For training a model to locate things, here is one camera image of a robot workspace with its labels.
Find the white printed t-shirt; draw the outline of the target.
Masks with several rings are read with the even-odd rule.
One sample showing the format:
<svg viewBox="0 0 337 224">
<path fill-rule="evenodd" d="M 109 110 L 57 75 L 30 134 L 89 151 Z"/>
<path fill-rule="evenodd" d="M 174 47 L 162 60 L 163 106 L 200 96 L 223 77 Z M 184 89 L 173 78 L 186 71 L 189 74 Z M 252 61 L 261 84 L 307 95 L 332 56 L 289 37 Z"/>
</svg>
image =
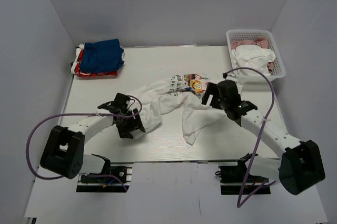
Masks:
<svg viewBox="0 0 337 224">
<path fill-rule="evenodd" d="M 180 75 L 164 78 L 131 92 L 142 104 L 140 118 L 149 133 L 162 123 L 162 116 L 182 107 L 181 128 L 187 144 L 193 145 L 201 130 L 225 117 L 225 112 L 201 104 L 202 94 L 195 93 Z"/>
</svg>

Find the blue t-shirt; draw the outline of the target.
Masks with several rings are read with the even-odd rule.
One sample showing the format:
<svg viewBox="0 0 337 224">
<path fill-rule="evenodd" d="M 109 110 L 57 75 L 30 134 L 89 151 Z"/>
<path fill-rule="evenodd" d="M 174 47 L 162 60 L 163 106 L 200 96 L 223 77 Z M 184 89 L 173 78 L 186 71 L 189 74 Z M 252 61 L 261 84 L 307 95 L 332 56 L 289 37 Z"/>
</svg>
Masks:
<svg viewBox="0 0 337 224">
<path fill-rule="evenodd" d="M 118 71 L 123 65 L 124 49 L 119 39 L 85 43 L 80 71 L 92 74 Z"/>
</svg>

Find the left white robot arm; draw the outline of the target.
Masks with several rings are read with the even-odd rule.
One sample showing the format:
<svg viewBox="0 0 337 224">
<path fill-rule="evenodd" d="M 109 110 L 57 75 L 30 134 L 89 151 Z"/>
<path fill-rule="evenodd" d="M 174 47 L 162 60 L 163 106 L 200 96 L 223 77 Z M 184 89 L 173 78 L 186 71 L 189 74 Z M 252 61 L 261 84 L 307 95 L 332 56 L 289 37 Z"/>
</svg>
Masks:
<svg viewBox="0 0 337 224">
<path fill-rule="evenodd" d="M 116 94 L 113 101 L 98 106 L 94 114 L 80 114 L 86 118 L 68 127 L 52 128 L 45 145 L 40 165 L 68 179 L 79 174 L 94 175 L 99 181 L 111 176 L 110 160 L 100 155 L 84 154 L 85 144 L 111 126 L 117 128 L 121 139 L 132 139 L 135 131 L 146 132 L 141 109 L 132 108 L 140 100 L 131 95 Z"/>
</svg>

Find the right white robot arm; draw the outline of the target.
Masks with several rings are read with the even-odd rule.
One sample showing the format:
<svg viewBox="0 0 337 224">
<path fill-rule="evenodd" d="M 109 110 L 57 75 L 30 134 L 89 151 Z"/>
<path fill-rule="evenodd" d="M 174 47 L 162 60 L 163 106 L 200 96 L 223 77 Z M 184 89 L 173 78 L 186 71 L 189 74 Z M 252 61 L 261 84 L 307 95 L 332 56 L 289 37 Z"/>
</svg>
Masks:
<svg viewBox="0 0 337 224">
<path fill-rule="evenodd" d="M 235 166 L 221 166 L 215 174 L 222 183 L 262 182 L 264 179 L 280 182 L 292 195 L 298 195 L 326 178 L 318 145 L 302 141 L 288 134 L 258 110 L 250 101 L 242 100 L 236 83 L 224 80 L 208 83 L 202 104 L 223 110 L 227 117 L 256 136 L 261 137 L 277 159 L 247 154 Z"/>
</svg>

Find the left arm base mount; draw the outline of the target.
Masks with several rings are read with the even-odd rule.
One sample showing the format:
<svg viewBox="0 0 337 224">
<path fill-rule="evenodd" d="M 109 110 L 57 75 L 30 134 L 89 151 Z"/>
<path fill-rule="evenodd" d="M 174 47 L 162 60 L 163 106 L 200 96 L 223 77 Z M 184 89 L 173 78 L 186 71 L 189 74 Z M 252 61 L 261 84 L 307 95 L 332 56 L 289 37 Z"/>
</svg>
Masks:
<svg viewBox="0 0 337 224">
<path fill-rule="evenodd" d="M 104 177 L 79 175 L 76 192 L 126 193 L 132 180 L 132 164 L 111 164 Z"/>
</svg>

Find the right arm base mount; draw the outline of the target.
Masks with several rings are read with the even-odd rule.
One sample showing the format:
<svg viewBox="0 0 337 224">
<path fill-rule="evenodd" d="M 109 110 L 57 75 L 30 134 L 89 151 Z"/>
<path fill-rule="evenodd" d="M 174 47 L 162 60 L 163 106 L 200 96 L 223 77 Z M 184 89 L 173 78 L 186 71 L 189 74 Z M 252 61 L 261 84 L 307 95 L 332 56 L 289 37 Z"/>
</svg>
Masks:
<svg viewBox="0 0 337 224">
<path fill-rule="evenodd" d="M 221 195 L 238 196 L 243 182 L 245 171 L 239 165 L 219 166 L 215 176 L 220 180 Z M 243 195 L 249 195 L 266 178 L 248 175 L 247 182 L 243 189 Z"/>
</svg>

